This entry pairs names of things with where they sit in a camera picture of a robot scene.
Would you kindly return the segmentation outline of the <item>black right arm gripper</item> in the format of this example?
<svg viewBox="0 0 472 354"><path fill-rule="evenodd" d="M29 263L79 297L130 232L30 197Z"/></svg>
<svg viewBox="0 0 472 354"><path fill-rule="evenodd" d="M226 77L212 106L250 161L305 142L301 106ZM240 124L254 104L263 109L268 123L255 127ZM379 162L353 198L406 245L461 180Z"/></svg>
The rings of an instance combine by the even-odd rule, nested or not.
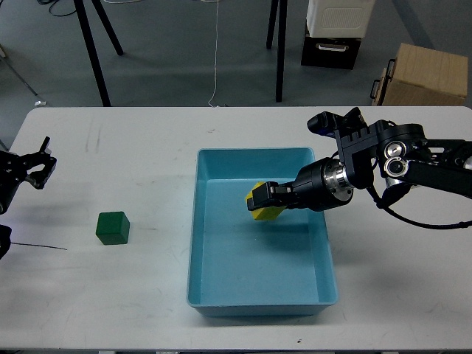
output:
<svg viewBox="0 0 472 354"><path fill-rule="evenodd" d="M324 158L303 167L292 182L267 181L254 186L246 206L248 211L287 207L322 212L347 205L352 198L344 165L338 159Z"/></svg>

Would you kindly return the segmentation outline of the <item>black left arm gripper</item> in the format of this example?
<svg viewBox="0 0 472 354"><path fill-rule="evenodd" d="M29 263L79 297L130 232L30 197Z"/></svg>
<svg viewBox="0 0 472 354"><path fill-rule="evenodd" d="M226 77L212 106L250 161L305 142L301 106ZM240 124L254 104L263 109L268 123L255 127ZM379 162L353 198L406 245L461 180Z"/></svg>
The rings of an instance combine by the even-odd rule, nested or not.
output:
<svg viewBox="0 0 472 354"><path fill-rule="evenodd" d="M20 183L26 181L37 190L45 187L57 163L49 142L46 136L37 152L23 156L1 152L1 214L7 212Z"/></svg>

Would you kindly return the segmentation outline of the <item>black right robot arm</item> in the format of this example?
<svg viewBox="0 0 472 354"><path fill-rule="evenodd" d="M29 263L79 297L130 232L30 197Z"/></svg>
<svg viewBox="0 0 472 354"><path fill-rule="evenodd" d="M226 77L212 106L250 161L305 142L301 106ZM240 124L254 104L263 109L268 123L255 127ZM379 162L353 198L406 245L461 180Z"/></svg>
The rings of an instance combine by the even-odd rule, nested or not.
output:
<svg viewBox="0 0 472 354"><path fill-rule="evenodd" d="M267 181L255 187L246 202L249 211L281 207L321 212L344 206L355 189L373 186L373 161L389 182L377 202L382 209L399 201L413 185L471 196L470 142L427 139L418 124L378 120L368 125L359 108L344 116L324 111L307 127L334 138L338 155L303 167L294 181Z"/></svg>

